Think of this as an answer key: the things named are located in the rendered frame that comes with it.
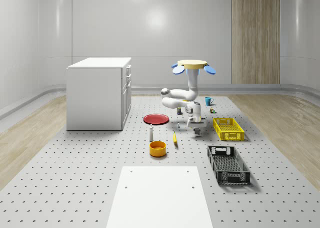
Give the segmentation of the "dark grey basket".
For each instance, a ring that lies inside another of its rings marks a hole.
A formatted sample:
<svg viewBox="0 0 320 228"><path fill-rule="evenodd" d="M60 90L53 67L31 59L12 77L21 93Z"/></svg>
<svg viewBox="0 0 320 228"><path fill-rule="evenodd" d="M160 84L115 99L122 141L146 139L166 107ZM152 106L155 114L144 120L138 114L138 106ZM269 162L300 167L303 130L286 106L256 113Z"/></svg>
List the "dark grey basket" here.
<svg viewBox="0 0 320 228"><path fill-rule="evenodd" d="M218 183L250 183L250 170L233 146L208 145L207 156Z"/></svg>

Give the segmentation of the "yellow bowl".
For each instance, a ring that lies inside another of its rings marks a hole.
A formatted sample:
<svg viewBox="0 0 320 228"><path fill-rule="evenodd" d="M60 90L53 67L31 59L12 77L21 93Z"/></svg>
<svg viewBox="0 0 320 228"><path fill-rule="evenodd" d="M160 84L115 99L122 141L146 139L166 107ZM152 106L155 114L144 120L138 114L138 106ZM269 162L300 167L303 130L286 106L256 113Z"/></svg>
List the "yellow bowl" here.
<svg viewBox="0 0 320 228"><path fill-rule="evenodd" d="M154 157L161 157L166 154L166 144L163 141L153 141L149 144L149 153Z"/></svg>

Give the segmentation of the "white board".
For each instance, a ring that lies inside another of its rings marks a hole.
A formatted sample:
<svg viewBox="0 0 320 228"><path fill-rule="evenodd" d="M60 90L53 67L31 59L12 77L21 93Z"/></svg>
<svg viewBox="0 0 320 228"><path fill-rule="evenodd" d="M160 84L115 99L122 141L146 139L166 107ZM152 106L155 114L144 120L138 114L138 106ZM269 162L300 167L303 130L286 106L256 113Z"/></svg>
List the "white board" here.
<svg viewBox="0 0 320 228"><path fill-rule="evenodd" d="M124 166L106 228L213 228L195 166Z"/></svg>

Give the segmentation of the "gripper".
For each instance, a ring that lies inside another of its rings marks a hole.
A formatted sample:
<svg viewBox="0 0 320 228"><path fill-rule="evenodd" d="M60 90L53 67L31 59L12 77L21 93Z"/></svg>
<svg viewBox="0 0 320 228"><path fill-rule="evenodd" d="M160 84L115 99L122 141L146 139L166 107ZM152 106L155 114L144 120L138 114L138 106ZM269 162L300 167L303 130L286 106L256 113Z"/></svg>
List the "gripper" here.
<svg viewBox="0 0 320 228"><path fill-rule="evenodd" d="M207 126L207 121L205 118L201 118L200 122L195 122L193 117L189 117L187 121L187 126L193 129L193 132L195 128L201 129L202 127Z"/></svg>

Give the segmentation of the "yellow basket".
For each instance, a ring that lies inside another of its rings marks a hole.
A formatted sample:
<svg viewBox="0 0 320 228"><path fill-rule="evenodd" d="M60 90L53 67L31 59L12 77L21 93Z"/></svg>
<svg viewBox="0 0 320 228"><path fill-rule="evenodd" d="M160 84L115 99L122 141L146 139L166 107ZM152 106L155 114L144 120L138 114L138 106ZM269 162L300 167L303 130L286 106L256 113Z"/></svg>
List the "yellow basket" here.
<svg viewBox="0 0 320 228"><path fill-rule="evenodd" d="M244 140L245 132L234 118L213 118L213 127L221 140Z"/></svg>

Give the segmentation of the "red plate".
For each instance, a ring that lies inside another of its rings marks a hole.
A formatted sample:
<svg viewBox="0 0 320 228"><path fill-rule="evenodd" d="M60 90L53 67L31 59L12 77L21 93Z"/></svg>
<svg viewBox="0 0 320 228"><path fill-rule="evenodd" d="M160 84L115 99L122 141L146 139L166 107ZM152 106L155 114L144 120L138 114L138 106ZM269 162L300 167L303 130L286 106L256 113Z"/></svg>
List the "red plate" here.
<svg viewBox="0 0 320 228"><path fill-rule="evenodd" d="M147 124L162 125L169 122L169 117L164 114L148 114L143 121Z"/></svg>

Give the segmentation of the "white cabinet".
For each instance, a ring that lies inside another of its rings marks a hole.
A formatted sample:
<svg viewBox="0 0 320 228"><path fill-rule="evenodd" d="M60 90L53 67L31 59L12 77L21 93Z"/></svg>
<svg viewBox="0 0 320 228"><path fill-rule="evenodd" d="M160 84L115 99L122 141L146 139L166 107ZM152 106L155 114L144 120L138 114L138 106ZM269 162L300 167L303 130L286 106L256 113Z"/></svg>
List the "white cabinet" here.
<svg viewBox="0 0 320 228"><path fill-rule="evenodd" d="M131 108L131 58L87 58L66 69L66 128L123 130Z"/></svg>

